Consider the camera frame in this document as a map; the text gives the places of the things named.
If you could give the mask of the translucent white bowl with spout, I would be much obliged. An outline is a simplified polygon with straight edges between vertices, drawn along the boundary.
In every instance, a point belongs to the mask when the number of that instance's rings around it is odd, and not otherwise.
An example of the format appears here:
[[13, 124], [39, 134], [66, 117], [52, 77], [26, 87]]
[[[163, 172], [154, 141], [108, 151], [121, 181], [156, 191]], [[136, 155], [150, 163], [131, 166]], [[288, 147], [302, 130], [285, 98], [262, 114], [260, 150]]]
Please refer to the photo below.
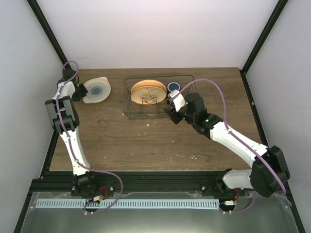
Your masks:
[[86, 95], [83, 97], [83, 102], [98, 103], [107, 99], [111, 93], [111, 85], [107, 77], [98, 77], [91, 79], [84, 83], [87, 90]]

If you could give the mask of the dark blue ceramic mug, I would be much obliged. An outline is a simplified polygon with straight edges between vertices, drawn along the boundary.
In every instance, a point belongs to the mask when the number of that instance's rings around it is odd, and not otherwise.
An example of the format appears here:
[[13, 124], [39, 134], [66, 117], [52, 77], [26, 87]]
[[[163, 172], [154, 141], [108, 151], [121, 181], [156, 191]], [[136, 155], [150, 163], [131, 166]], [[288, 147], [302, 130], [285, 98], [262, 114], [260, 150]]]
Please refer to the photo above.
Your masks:
[[173, 93], [175, 95], [181, 90], [181, 86], [179, 83], [171, 82], [167, 85], [167, 97], [170, 97], [170, 94]]

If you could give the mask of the wooden bird painted plate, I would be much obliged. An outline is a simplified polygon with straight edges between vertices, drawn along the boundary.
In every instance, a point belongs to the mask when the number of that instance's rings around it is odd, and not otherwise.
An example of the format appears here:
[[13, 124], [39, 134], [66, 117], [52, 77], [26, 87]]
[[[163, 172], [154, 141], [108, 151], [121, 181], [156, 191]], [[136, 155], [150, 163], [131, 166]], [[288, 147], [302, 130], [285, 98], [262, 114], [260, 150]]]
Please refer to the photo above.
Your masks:
[[167, 94], [157, 87], [141, 87], [131, 94], [131, 101], [142, 105], [152, 105], [162, 102]]

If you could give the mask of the black wire dish rack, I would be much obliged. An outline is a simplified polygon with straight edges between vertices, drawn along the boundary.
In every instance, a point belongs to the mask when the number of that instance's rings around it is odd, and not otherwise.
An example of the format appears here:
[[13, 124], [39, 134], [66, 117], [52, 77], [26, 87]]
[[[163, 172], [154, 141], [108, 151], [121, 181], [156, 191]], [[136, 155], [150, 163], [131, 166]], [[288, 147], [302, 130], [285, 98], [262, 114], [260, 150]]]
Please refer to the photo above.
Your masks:
[[133, 77], [124, 80], [124, 114], [130, 119], [167, 117], [164, 109], [170, 104], [168, 94], [172, 91], [196, 92], [192, 75], [164, 75]]

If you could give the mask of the orange plastic plate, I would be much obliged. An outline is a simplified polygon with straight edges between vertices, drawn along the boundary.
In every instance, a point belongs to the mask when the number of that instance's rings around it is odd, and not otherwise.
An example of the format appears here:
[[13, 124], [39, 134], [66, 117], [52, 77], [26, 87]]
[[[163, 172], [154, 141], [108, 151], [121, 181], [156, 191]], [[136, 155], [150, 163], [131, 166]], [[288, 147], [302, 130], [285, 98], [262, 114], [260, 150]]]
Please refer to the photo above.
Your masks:
[[141, 88], [141, 87], [157, 87], [157, 88], [160, 88], [162, 90], [164, 90], [165, 92], [167, 92], [167, 88], [166, 86], [161, 83], [160, 81], [157, 81], [157, 80], [142, 80], [142, 81], [139, 81], [137, 83], [135, 83], [133, 85], [133, 87], [131, 88], [131, 94], [136, 91], [138, 88]]

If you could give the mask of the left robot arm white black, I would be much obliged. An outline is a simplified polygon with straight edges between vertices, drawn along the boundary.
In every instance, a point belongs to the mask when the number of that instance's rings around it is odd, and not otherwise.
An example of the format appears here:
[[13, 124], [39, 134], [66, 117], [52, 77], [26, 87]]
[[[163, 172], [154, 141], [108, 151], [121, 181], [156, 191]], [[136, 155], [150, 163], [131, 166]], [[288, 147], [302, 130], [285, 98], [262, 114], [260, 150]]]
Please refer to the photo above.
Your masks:
[[68, 151], [75, 188], [94, 196], [99, 192], [99, 183], [95, 181], [82, 149], [78, 131], [80, 121], [71, 99], [80, 88], [75, 80], [76, 75], [77, 72], [71, 68], [63, 69], [57, 92], [52, 99], [45, 101], [45, 107], [53, 129], [61, 136]]

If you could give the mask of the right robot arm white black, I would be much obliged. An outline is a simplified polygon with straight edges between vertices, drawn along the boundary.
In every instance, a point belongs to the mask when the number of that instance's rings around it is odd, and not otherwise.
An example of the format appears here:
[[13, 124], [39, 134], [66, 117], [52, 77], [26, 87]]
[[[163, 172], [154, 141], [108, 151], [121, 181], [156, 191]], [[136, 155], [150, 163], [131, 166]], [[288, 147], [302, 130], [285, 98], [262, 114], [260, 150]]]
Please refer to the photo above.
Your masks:
[[249, 169], [225, 171], [216, 183], [216, 191], [223, 196], [234, 188], [253, 189], [263, 197], [283, 191], [290, 173], [282, 150], [257, 143], [207, 112], [203, 98], [198, 93], [185, 96], [174, 90], [168, 94], [169, 106], [164, 109], [174, 124], [184, 120], [199, 134], [225, 146], [248, 165]]

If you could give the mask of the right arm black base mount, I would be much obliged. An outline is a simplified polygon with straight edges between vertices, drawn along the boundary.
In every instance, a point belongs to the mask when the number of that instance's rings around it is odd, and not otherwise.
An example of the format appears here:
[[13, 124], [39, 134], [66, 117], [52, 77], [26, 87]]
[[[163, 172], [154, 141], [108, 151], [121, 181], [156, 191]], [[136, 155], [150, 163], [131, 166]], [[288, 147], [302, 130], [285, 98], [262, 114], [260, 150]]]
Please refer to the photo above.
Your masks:
[[238, 196], [245, 196], [246, 193], [239, 189], [230, 189], [223, 182], [220, 181], [211, 181], [205, 180], [200, 182], [200, 187], [202, 193], [206, 196], [214, 196], [214, 197], [234, 197]]

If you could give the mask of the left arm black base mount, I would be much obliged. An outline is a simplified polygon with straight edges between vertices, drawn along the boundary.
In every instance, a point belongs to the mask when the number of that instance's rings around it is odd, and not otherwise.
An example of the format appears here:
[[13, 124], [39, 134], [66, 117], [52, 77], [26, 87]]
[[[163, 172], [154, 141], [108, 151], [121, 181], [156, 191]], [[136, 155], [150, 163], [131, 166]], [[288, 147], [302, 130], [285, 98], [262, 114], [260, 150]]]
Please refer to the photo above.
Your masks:
[[86, 181], [78, 182], [73, 185], [74, 190], [71, 191], [73, 197], [92, 198], [103, 195], [104, 197], [111, 197], [113, 195], [114, 183], [100, 182], [100, 181]]

